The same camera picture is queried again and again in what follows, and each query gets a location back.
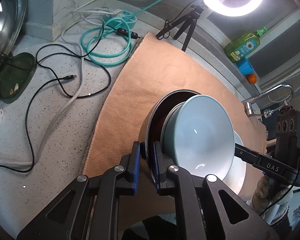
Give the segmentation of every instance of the faucet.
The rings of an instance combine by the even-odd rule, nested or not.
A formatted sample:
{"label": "faucet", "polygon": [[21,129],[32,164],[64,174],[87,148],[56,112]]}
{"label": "faucet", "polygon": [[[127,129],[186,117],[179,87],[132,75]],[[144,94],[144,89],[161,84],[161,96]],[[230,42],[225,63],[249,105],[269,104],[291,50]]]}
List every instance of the faucet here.
{"label": "faucet", "polygon": [[[279,106],[278,108],[276,108],[274,110],[267,109],[267,110],[264,111],[263,114],[255,114],[253,112],[252,104],[254,104],[258,99],[261,99],[261,98],[264,98],[266,96],[269,96],[270,94],[278,91],[281,88],[289,88],[290,91],[291,91],[289,98],[287,98],[281,106]],[[263,92],[263,93],[255,96],[255,97],[250,97],[250,98],[242,101],[241,103],[243,103],[244,109],[245,109],[246,114],[247,114],[248,117],[251,117],[251,116],[262,116],[262,115],[264,115],[265,118],[268,118],[268,117],[270,117],[272,115],[273,112],[275,112],[275,111],[279,110],[280,108],[288,105],[288,103],[290,102],[290,100],[293,98],[293,94],[294,94],[294,90],[293,90],[292,85],[290,85],[289,83],[282,83],[282,84],[274,86],[273,88],[271,88],[271,89],[269,89],[269,90],[267,90],[267,91],[265,91],[265,92]]]}

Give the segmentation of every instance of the brown cloth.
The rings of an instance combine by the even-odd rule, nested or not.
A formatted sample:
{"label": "brown cloth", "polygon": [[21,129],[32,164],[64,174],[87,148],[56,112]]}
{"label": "brown cloth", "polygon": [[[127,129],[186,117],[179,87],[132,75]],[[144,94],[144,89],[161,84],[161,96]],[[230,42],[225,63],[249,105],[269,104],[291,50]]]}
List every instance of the brown cloth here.
{"label": "brown cloth", "polygon": [[[227,111],[234,130],[244,145],[255,151],[266,150],[266,128],[256,118],[248,118],[243,104],[214,75],[180,49],[148,33],[122,69],[100,112],[84,166],[89,177],[103,174],[119,164],[138,140],[141,124],[152,106],[176,89],[191,89],[209,95]],[[138,192],[121,196],[119,230],[148,217],[173,213],[174,200],[160,197],[141,169]],[[262,172],[247,164],[239,196],[252,197]]]}

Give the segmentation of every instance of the hand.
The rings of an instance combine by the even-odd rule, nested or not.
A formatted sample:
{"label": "hand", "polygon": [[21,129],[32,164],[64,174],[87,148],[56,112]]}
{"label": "hand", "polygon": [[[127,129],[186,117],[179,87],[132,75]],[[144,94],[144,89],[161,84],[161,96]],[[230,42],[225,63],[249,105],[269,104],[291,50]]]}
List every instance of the hand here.
{"label": "hand", "polygon": [[[257,183],[257,188],[254,191],[248,205],[257,213],[260,214],[269,205],[279,199],[288,188],[280,190],[270,201],[267,199],[269,194],[269,177],[263,176]],[[277,204],[269,208],[261,217],[269,224],[273,225],[278,222],[288,211],[289,202],[292,199],[292,190]]]}

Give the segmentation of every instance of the green tray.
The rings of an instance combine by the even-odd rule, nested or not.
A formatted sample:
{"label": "green tray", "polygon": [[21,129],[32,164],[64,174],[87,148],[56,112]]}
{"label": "green tray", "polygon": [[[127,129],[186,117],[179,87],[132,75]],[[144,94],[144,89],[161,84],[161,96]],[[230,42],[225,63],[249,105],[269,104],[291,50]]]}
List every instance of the green tray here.
{"label": "green tray", "polygon": [[[22,68],[18,69],[8,64],[3,64],[0,71],[0,100],[10,104],[17,100],[26,89],[34,75],[37,64],[34,56],[26,52],[9,58],[6,62]],[[16,84],[19,86],[18,90],[10,95],[10,90],[14,90]]]}

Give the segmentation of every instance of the metal pot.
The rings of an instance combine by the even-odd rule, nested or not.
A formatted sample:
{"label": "metal pot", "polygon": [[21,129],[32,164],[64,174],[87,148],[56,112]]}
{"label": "metal pot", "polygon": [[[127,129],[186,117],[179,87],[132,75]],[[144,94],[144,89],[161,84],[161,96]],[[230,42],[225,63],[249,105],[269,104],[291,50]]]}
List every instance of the metal pot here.
{"label": "metal pot", "polygon": [[143,164],[144,161],[142,161],[141,165],[142,167],[147,166],[153,182],[155,182],[153,143],[160,141],[163,123],[170,111],[176,105],[187,101],[190,97],[195,95],[200,95],[200,93],[188,89],[179,89],[169,92],[152,107],[141,125],[138,141],[144,143],[144,161],[146,161],[146,164]]}

